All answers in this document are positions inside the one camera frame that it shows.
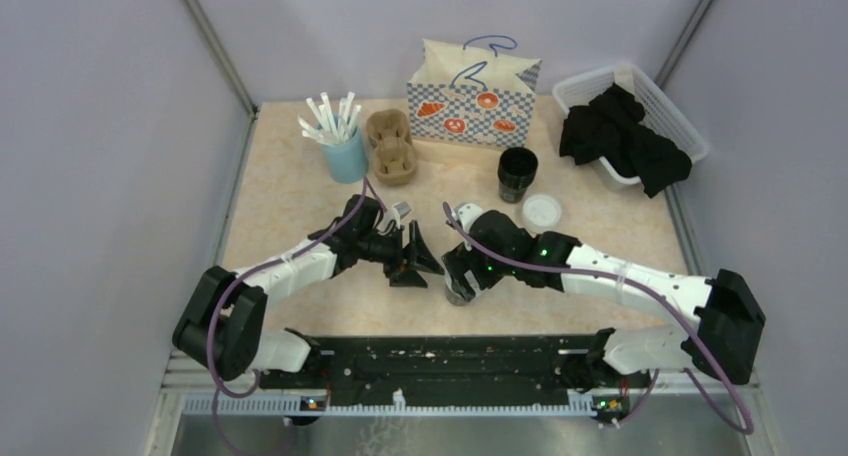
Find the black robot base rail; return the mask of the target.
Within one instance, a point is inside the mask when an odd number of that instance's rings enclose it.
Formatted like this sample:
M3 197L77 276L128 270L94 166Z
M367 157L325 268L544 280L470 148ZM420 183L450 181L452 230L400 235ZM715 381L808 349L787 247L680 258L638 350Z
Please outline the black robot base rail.
M397 402L425 409L567 410L622 416L651 376L605 363L598 335L316 337L295 373L263 370L263 390L316 390L332 409Z

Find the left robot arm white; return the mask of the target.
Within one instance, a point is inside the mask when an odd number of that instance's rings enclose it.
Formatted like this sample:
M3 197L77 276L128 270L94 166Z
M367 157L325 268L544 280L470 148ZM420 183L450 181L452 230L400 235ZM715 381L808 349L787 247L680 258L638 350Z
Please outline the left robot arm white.
M426 274L441 275L420 226L402 224L396 209L353 195L341 216L300 244L252 268L207 269L173 330L172 345L231 381L249 371L282 371L297 389L319 380L320 362L305 336L266 331L266 310L307 286L330 280L360 261L379 264L392 287L425 288Z

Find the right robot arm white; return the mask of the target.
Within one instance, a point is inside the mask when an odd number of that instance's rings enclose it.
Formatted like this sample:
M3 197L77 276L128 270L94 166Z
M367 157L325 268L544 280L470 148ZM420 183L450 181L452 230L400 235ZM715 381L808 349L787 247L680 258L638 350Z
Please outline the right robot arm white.
M745 279L660 271L555 231L536 235L506 214L463 203L443 206L461 242L442 256L448 295L466 305L502 280L599 298L665 321L663 327L599 333L589 380L612 388L647 369L696 369L721 382L751 380L766 317Z

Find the black coffee cup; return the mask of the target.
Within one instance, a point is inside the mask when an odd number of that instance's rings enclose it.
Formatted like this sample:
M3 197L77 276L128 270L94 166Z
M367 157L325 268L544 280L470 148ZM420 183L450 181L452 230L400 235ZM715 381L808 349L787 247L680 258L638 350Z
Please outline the black coffee cup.
M476 293L474 291L466 291L460 283L456 283L454 281L449 273L444 275L444 281L445 297L452 305L467 306L476 298Z

